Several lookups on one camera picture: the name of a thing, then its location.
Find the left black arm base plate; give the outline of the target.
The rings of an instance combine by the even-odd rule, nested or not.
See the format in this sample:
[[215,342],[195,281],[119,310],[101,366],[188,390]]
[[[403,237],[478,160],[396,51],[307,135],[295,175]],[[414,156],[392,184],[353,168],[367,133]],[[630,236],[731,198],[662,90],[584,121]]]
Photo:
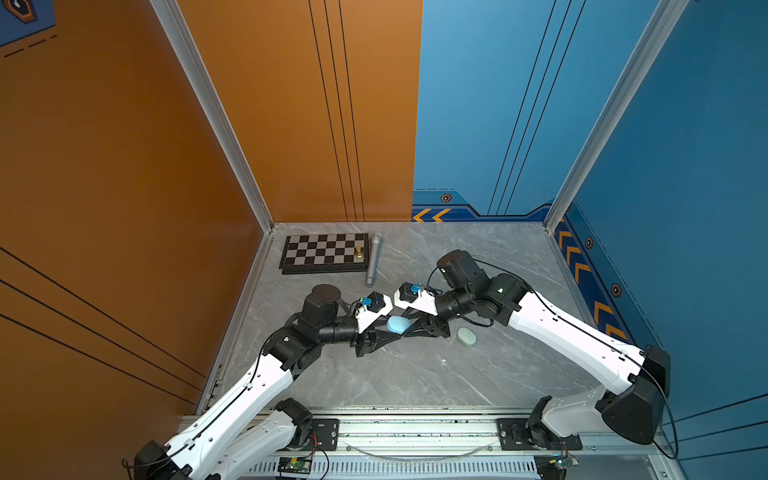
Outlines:
[[333,452],[337,449],[339,440],[340,420],[338,418],[312,419],[299,426],[290,441],[280,450],[307,451],[322,449]]

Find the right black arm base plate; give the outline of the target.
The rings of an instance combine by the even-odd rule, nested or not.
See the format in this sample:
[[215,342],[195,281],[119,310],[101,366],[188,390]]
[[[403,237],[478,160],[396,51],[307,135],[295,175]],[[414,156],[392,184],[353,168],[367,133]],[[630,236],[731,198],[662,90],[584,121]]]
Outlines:
[[496,420],[496,428],[503,451],[583,449],[577,434],[558,437],[543,424],[529,427],[527,420],[522,418],[499,418]]

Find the blue earbud charging case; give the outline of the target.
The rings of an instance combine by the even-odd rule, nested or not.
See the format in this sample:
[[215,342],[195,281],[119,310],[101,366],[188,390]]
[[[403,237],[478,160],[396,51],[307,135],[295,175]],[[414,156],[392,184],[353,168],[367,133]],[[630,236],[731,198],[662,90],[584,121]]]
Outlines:
[[389,332],[398,335],[404,334],[412,325],[412,320],[402,316],[390,316],[386,322]]

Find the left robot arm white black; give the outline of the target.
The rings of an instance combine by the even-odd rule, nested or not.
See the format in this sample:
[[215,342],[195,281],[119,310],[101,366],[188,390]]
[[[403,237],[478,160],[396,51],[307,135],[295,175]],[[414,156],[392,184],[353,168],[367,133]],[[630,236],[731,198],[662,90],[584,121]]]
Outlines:
[[147,443],[133,462],[123,464],[129,478],[236,479],[272,452],[303,444],[311,414],[292,399],[260,426],[247,426],[320,357],[324,345],[363,346],[377,320],[418,297],[417,287],[404,284],[393,296],[372,292],[346,304],[335,286],[314,287],[301,311],[268,337],[253,365],[210,410],[165,444]]

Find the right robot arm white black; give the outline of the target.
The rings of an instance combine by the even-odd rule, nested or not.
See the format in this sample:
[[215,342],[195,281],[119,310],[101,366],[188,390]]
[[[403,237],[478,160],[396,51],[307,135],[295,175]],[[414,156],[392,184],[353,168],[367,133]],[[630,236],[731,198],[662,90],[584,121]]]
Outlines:
[[597,381],[590,391],[537,402],[523,428],[525,442],[533,447],[564,450],[569,437],[601,432],[655,445],[663,421],[673,417],[669,354],[654,345],[640,348],[612,338],[548,301],[521,276],[506,269],[488,276],[487,265],[454,250],[435,267],[448,290],[405,282],[394,304],[415,314],[417,326],[443,328],[475,313],[544,343]]

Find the green earbud charging case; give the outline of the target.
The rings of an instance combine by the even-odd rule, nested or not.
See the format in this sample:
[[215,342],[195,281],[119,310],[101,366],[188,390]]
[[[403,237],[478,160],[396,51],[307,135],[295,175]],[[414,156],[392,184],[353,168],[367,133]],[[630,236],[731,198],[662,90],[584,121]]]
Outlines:
[[476,334],[466,327],[461,327],[457,331],[458,340],[466,346],[474,346],[477,343]]

